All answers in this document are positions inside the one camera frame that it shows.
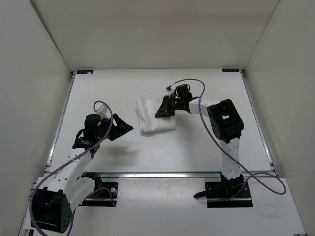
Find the white pleated skirt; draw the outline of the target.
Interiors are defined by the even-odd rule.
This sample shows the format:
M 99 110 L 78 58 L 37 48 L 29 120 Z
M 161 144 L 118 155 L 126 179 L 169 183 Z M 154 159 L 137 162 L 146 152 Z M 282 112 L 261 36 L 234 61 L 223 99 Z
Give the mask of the white pleated skirt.
M 155 99 L 140 98 L 135 103 L 140 132 L 157 133 L 173 131 L 177 129 L 176 119 L 174 116 L 166 118 L 155 118 L 155 114 L 162 105 L 163 97 Z

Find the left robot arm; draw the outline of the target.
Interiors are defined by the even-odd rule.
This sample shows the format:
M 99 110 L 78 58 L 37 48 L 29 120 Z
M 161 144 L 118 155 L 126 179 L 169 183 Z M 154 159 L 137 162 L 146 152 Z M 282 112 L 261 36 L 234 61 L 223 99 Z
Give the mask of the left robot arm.
M 73 225 L 76 208 L 86 197 L 97 196 L 109 189 L 103 187 L 101 175 L 86 172 L 100 148 L 101 141 L 113 141 L 133 130 L 117 114 L 106 118 L 89 114 L 84 128 L 76 134 L 68 161 L 48 174 L 35 188 L 30 199 L 31 225 L 45 231 L 64 233 Z

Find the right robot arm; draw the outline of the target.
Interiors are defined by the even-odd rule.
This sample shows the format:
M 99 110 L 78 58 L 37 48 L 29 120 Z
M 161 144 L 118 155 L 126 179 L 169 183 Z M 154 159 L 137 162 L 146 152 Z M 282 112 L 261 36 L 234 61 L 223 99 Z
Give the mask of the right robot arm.
M 212 132 L 219 140 L 219 148 L 222 151 L 221 182 L 209 190 L 197 193 L 195 198 L 216 194 L 216 197 L 232 197 L 241 189 L 244 177 L 239 164 L 239 142 L 244 123 L 237 112 L 233 102 L 225 99 L 219 103 L 213 103 L 193 97 L 190 85 L 181 84 L 174 91 L 163 97 L 163 101 L 157 112 L 156 118 L 174 116 L 175 112 L 186 111 L 190 114 L 207 116 L 210 120 Z

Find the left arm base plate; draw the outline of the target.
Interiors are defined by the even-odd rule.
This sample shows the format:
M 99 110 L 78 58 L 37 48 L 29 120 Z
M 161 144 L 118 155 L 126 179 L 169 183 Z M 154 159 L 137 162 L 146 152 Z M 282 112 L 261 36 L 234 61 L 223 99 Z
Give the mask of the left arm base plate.
M 105 181 L 101 174 L 96 172 L 84 172 L 80 178 L 94 181 L 94 192 L 81 203 L 82 206 L 115 207 L 117 205 L 119 187 L 117 182 Z

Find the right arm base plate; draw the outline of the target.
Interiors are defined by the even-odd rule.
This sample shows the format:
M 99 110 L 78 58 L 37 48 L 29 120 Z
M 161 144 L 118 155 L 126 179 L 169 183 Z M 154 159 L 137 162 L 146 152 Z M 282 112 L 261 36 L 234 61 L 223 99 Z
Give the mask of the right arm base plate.
M 251 208 L 253 207 L 249 185 L 243 175 L 221 182 L 206 182 L 205 190 L 196 193 L 194 198 L 206 198 L 207 208 Z

